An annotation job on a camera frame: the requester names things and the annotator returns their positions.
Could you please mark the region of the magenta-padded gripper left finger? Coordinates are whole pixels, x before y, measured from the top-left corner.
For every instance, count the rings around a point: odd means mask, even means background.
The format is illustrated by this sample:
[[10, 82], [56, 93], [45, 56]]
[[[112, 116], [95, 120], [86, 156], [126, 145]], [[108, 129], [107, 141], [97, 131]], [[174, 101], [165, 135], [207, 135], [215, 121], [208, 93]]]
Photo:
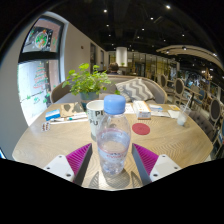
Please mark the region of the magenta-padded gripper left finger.
[[81, 186], [92, 155], [92, 144], [84, 145], [67, 156], [58, 155], [44, 167], [58, 177]]

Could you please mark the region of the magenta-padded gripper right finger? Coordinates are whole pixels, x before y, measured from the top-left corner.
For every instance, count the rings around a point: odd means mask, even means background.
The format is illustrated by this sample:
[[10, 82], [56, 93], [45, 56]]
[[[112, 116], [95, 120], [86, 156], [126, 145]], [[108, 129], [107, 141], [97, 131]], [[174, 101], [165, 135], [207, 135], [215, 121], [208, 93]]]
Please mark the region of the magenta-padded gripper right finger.
[[135, 143], [132, 144], [132, 155], [144, 185], [181, 170], [168, 155], [157, 155]]

